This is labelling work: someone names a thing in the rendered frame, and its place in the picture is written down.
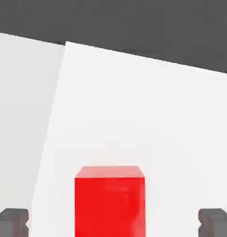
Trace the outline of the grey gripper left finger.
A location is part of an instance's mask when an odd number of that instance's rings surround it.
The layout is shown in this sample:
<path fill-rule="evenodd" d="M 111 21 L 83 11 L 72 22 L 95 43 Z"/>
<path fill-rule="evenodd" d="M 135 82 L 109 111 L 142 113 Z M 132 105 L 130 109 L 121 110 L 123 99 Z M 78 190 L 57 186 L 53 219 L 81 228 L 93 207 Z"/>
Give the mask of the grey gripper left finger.
<path fill-rule="evenodd" d="M 28 220 L 28 209 L 4 209 L 0 213 L 0 237 L 29 237 Z"/>

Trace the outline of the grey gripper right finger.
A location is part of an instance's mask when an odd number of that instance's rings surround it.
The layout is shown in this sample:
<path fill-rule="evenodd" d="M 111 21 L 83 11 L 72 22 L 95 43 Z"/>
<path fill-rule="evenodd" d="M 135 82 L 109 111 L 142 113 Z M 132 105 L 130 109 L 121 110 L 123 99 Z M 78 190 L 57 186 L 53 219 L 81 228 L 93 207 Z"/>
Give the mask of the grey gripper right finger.
<path fill-rule="evenodd" d="M 200 209 L 198 220 L 198 237 L 227 237 L 227 213 L 223 209 Z"/>

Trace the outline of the small red cube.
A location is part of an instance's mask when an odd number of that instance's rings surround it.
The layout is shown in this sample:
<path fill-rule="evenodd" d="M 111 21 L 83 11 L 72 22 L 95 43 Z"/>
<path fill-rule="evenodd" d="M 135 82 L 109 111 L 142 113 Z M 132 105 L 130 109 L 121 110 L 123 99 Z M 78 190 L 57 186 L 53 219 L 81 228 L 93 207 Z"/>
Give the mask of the small red cube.
<path fill-rule="evenodd" d="M 146 237 L 138 166 L 84 166 L 75 177 L 75 237 Z"/>

